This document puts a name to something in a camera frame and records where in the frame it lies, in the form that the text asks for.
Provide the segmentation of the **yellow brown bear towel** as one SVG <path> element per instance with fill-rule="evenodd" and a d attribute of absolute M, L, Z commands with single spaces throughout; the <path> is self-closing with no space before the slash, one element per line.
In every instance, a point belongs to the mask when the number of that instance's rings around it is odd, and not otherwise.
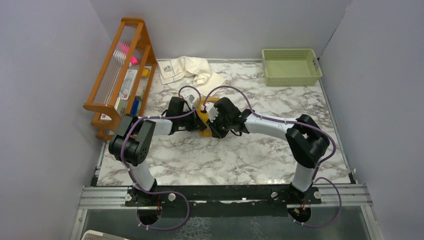
<path fill-rule="evenodd" d="M 202 113 L 202 110 L 204 110 L 204 106 L 203 106 L 204 102 L 205 102 L 205 97 L 201 97 L 201 98 L 197 98 L 194 104 L 195 107 L 200 104 L 200 106 L 196 109 L 196 113 L 201 119 L 201 121 L 206 125 L 205 129 L 199 131 L 199 135 L 201 137 L 212 137 L 212 131 L 207 124 L 207 121 L 209 120 L 208 113 L 207 112 Z"/>

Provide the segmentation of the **cream white towel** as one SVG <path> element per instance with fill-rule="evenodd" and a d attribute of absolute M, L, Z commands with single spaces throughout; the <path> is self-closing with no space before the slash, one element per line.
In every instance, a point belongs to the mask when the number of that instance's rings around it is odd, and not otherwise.
<path fill-rule="evenodd" d="M 209 92 L 226 83 L 226 79 L 213 71 L 207 59 L 181 56 L 158 62 L 161 83 L 166 85 L 192 78 L 192 84 L 199 91 Z"/>

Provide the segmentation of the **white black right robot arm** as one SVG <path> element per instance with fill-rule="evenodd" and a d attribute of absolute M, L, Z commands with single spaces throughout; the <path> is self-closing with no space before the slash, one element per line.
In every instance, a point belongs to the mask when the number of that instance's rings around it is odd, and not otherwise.
<path fill-rule="evenodd" d="M 214 138 L 222 139 L 228 133 L 237 137 L 262 134 L 286 141 L 297 163 L 289 185 L 289 199 L 300 204 L 308 198 L 318 163 L 330 145 L 329 137 L 309 115 L 286 120 L 260 115 L 250 109 L 240 111 L 227 97 L 208 102 L 200 110 L 207 114 L 206 123 Z"/>

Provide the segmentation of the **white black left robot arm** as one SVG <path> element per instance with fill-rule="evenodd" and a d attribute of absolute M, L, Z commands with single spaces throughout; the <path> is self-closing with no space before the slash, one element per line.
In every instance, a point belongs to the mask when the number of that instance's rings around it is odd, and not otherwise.
<path fill-rule="evenodd" d="M 202 131 L 207 128 L 190 103 L 172 97 L 168 109 L 159 118 L 139 118 L 126 114 L 109 142 L 108 151 L 124 164 L 133 184 L 133 197 L 144 205 L 157 200 L 157 181 L 150 173 L 146 158 L 154 136 L 172 135 L 179 131 Z"/>

